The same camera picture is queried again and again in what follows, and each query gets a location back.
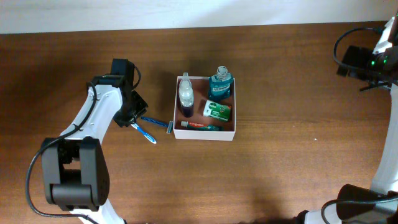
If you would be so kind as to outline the toothpaste tube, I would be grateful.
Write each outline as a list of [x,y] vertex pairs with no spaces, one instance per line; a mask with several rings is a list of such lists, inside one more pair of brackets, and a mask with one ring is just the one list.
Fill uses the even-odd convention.
[[221,126],[214,125],[205,125],[200,123],[193,123],[189,121],[182,121],[181,126],[187,129],[196,130],[196,131],[222,131],[223,128]]

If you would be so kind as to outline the blue disposable razor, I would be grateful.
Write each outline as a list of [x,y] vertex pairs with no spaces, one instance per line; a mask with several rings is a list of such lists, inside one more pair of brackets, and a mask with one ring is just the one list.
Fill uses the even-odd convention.
[[173,121],[169,121],[168,123],[166,123],[166,122],[159,121],[157,119],[149,118],[149,117],[145,117],[145,116],[141,116],[141,120],[144,120],[144,121],[147,121],[149,123],[156,124],[158,126],[166,128],[166,133],[167,134],[170,134],[172,132],[173,125],[174,125]]

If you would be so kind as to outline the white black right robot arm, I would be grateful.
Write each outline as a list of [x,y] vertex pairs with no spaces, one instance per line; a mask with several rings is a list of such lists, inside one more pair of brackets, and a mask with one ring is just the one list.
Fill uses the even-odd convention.
[[344,185],[336,199],[319,210],[300,212],[292,223],[397,223],[397,16],[382,29],[376,46],[349,46],[343,59],[334,57],[337,74],[366,82],[365,90],[382,88],[391,95],[391,116],[384,149],[369,189]]

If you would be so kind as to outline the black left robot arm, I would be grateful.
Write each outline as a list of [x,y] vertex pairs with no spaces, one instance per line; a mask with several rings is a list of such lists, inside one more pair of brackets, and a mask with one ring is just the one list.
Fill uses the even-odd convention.
[[128,127],[146,112],[135,77],[141,73],[132,62],[113,59],[109,73],[87,83],[87,98],[71,125],[42,143],[46,201],[83,223],[125,223],[108,199],[110,177],[101,145],[111,122]]

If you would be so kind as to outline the blue white toothbrush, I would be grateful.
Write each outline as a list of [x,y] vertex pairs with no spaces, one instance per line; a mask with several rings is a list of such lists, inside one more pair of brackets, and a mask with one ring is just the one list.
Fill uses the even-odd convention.
[[133,123],[131,124],[131,126],[139,131],[149,142],[151,142],[152,144],[157,144],[157,141],[150,134],[145,132],[138,124]]

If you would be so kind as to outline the green white soap bar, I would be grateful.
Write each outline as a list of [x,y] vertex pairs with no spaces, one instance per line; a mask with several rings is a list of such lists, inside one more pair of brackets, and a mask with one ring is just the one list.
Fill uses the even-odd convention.
[[203,110],[203,116],[220,121],[229,121],[231,110],[232,107],[230,105],[221,105],[214,101],[207,100]]

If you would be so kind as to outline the clear foam soap dispenser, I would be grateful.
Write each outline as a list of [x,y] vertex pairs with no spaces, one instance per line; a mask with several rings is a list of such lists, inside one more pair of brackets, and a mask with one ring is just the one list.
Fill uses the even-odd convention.
[[184,117],[192,117],[194,107],[194,93],[192,83],[187,72],[183,73],[183,77],[178,86],[178,97],[180,100],[180,108]]

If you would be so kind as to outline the teal mouthwash bottle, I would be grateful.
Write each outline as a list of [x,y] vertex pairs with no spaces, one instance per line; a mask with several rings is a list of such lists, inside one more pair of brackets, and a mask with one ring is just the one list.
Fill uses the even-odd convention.
[[209,78],[208,97],[211,101],[219,102],[229,98],[233,76],[225,66],[219,66],[216,74]]

